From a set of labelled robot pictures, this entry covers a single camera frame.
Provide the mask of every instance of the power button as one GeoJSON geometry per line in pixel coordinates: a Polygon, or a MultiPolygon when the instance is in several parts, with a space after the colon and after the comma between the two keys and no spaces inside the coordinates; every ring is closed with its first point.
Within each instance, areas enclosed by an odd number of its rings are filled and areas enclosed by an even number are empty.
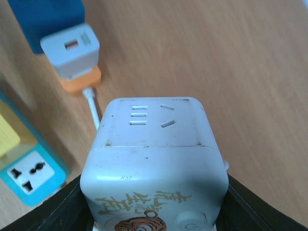
{"type": "Polygon", "coordinates": [[[200,231],[206,227],[206,216],[201,212],[186,211],[175,217],[175,223],[183,231],[200,231]]]}

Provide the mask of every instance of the wooden floor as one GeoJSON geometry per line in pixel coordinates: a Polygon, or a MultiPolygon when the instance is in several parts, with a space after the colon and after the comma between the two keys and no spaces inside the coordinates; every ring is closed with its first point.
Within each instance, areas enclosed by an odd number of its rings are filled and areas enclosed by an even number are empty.
{"type": "MultiPolygon", "coordinates": [[[[301,0],[84,0],[98,36],[103,112],[118,97],[192,96],[229,173],[308,226],[308,11],[301,0]]],[[[0,1],[0,88],[72,170],[95,128],[88,105],[32,54],[0,1]]],[[[0,228],[32,208],[0,182],[0,228]]]]}

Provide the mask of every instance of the power cord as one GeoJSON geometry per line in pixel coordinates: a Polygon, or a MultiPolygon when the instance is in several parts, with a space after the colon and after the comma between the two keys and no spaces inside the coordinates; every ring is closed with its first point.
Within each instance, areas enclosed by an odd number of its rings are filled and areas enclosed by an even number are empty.
{"type": "Polygon", "coordinates": [[[99,116],[96,110],[96,105],[94,102],[94,97],[95,97],[94,91],[92,88],[85,88],[84,90],[82,90],[82,94],[88,100],[94,125],[96,129],[98,129],[100,126],[100,119],[99,119],[99,116]]]}

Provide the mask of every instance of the white charger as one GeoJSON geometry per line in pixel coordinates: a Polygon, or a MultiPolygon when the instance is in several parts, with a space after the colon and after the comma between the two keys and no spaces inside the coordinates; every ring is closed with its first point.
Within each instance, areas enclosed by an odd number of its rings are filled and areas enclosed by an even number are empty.
{"type": "Polygon", "coordinates": [[[41,47],[61,78],[72,80],[98,65],[100,43],[83,23],[41,39],[41,47]]]}

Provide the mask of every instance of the yellow socket cover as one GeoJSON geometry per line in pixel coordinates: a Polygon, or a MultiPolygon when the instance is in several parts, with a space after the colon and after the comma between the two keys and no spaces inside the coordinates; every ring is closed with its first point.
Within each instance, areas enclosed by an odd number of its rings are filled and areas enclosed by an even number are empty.
{"type": "Polygon", "coordinates": [[[0,170],[29,152],[37,143],[12,109],[0,101],[0,170]]]}

